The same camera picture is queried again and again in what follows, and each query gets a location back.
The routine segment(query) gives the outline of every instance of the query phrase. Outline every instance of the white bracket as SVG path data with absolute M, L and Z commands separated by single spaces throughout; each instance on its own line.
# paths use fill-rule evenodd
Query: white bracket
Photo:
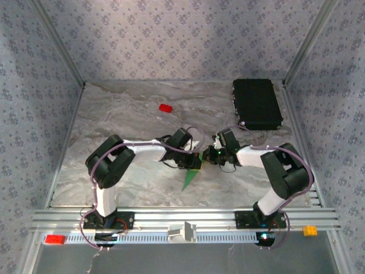
M 168 241 L 176 244 L 196 243 L 196 225 L 187 221 L 184 225 L 171 225 L 168 228 Z

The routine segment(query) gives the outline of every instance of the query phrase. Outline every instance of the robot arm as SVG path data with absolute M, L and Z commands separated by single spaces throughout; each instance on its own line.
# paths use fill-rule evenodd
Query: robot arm
M 118 135 L 110 136 L 86 160 L 88 173 L 91 174 L 96 162 L 110 149 L 122 143 L 131 143 L 111 152 L 111 157 L 104 158 L 97 166 L 94 179 L 97 183 L 96 197 L 98 204 L 96 213 L 103 227 L 109 227 L 115 220 L 115 188 L 130 164 L 142 161 L 174 160 L 180 169 L 200 169 L 201 160 L 198 153 L 182 153 L 163 147 L 166 144 L 183 150 L 191 134 L 184 128 L 179 128 L 174 135 L 156 138 L 147 142 L 130 142 L 122 140 Z
M 288 153 L 279 150 L 254 150 L 251 146 L 240 147 L 231 129 L 218 132 L 213 136 L 214 146 L 209 146 L 203 153 L 203 160 L 212 164 L 224 165 L 225 162 L 235 166 L 255 166 L 264 168 L 271 188 L 253 206 L 257 212 L 257 223 L 264 223 L 290 198 L 303 191 L 309 185 L 309 174 L 303 164 Z M 291 144 L 280 146 L 298 155 Z

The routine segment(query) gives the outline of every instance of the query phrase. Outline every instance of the aluminum rail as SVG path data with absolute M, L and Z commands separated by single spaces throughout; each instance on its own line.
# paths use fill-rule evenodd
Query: aluminum rail
M 36 211 L 31 231 L 78 231 L 80 213 L 89 208 L 57 208 Z M 251 208 L 118 208 L 135 213 L 133 232 L 165 232 L 170 225 L 187 221 L 196 225 L 197 232 L 265 231 L 265 229 L 236 229 L 234 211 Z M 340 230 L 334 208 L 287 208 L 291 230 L 300 231 L 306 225 L 315 225 L 319 231 Z

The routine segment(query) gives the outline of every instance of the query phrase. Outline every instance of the yellow lego brick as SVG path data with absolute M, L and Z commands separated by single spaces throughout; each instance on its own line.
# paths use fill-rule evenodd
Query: yellow lego brick
M 317 236 L 317 228 L 314 225 L 303 227 L 304 236 Z

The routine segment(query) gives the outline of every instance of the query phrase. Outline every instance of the blue floral wallpaper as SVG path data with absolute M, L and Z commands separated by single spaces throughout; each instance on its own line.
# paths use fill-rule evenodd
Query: blue floral wallpaper
M 0 56 L 0 273 L 14 273 L 80 87 L 26 1 L 0 1 Z
M 41 0 L 83 79 L 283 79 L 323 0 Z
M 290 87 L 328 206 L 365 273 L 365 2 L 340 1 Z

